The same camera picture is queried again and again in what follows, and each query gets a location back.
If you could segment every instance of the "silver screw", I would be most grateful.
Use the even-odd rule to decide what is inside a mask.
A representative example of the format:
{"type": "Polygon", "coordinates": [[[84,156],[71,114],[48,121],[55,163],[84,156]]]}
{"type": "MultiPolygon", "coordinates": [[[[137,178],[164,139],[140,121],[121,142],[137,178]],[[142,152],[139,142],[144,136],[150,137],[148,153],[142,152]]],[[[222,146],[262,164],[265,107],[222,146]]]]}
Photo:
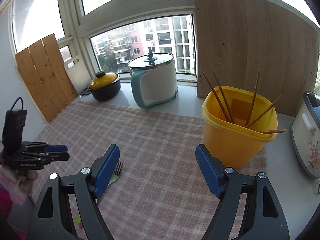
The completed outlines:
{"type": "Polygon", "coordinates": [[[234,172],[233,168],[227,167],[226,168],[226,173],[232,174],[234,172]]]}
{"type": "Polygon", "coordinates": [[[266,178],[266,175],[263,172],[259,172],[258,176],[261,179],[265,179],[266,178]]]}
{"type": "Polygon", "coordinates": [[[57,173],[51,173],[49,176],[50,179],[55,179],[56,177],[58,177],[57,173]]]}
{"type": "Polygon", "coordinates": [[[82,174],[88,174],[90,172],[90,169],[89,168],[83,168],[82,170],[81,170],[81,173],[82,174]]]}

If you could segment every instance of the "pine wood board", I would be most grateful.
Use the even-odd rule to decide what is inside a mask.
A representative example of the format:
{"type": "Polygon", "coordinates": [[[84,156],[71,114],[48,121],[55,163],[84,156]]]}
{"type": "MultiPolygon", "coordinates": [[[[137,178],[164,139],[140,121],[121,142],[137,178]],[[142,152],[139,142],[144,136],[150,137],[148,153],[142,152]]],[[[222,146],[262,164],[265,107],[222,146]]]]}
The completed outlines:
{"type": "Polygon", "coordinates": [[[29,49],[24,49],[16,54],[15,57],[20,75],[23,78],[34,102],[44,118],[49,122],[52,121],[57,116],[58,110],[49,98],[49,95],[40,80],[40,77],[33,65],[29,49]]]}
{"type": "Polygon", "coordinates": [[[53,104],[60,112],[68,104],[68,100],[65,97],[56,76],[54,75],[54,72],[45,53],[42,41],[39,40],[30,45],[29,50],[40,80],[53,104]]]}
{"type": "Polygon", "coordinates": [[[198,51],[197,96],[211,91],[202,72],[221,85],[254,90],[278,112],[296,115],[304,91],[313,91],[318,66],[316,29],[267,0],[194,0],[198,51]]]}
{"type": "Polygon", "coordinates": [[[64,68],[64,61],[54,33],[42,38],[42,42],[51,68],[57,77],[58,83],[65,97],[68,102],[73,101],[78,96],[78,93],[64,68]]]}

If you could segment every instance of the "white countertop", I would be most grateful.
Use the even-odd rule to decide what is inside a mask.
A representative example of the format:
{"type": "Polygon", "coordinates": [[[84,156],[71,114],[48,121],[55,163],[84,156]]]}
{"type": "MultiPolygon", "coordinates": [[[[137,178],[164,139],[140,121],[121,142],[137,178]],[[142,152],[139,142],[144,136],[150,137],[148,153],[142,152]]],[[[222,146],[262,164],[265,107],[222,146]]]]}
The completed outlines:
{"type": "MultiPolygon", "coordinates": [[[[202,118],[201,106],[204,98],[197,98],[196,91],[195,86],[179,85],[177,98],[148,110],[202,118]]],[[[80,100],[95,101],[92,95],[81,97],[80,100]]],[[[134,101],[130,83],[122,82],[121,91],[108,103],[140,109],[134,101]]],[[[288,131],[278,134],[274,141],[266,144],[267,176],[284,211],[290,239],[295,239],[319,205],[320,195],[313,193],[313,185],[317,180],[303,170],[292,146],[291,124],[294,117],[280,113],[277,116],[278,128],[288,131]]]]}

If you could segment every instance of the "black pot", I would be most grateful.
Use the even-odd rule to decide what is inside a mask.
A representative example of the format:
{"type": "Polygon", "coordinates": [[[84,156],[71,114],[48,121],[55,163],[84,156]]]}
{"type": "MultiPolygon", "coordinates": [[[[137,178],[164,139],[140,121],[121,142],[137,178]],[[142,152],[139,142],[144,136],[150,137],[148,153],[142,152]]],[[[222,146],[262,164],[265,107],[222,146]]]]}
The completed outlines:
{"type": "Polygon", "coordinates": [[[106,101],[113,98],[120,91],[120,88],[121,88],[120,76],[118,73],[116,74],[118,77],[112,83],[102,88],[98,88],[94,90],[88,89],[92,93],[95,99],[97,99],[98,101],[106,101]]]}

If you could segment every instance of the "fork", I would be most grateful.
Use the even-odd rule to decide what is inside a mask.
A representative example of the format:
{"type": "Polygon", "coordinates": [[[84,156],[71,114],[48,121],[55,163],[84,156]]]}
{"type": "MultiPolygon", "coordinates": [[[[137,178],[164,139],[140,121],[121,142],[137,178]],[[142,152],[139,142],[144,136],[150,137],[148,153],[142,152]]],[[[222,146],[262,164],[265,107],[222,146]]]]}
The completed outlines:
{"type": "MultiPolygon", "coordinates": [[[[116,182],[121,175],[121,171],[122,171],[122,166],[123,166],[123,162],[118,161],[117,166],[115,167],[115,170],[113,171],[113,174],[111,176],[111,179],[109,181],[109,184],[107,186],[107,188],[114,182],[116,182]]],[[[97,204],[99,204],[99,202],[101,201],[102,197],[104,196],[105,192],[103,194],[101,194],[98,198],[97,198],[97,204]]]]}
{"type": "MultiPolygon", "coordinates": [[[[120,178],[122,166],[123,166],[123,162],[118,161],[117,166],[115,167],[115,170],[113,171],[113,174],[111,176],[111,179],[109,180],[107,188],[110,186],[110,184],[116,182],[120,178]]],[[[97,205],[99,205],[104,194],[105,194],[105,192],[97,198],[97,200],[96,200],[97,205]]],[[[80,228],[83,228],[80,216],[78,216],[78,218],[76,219],[76,223],[80,226],[80,228]]]]}

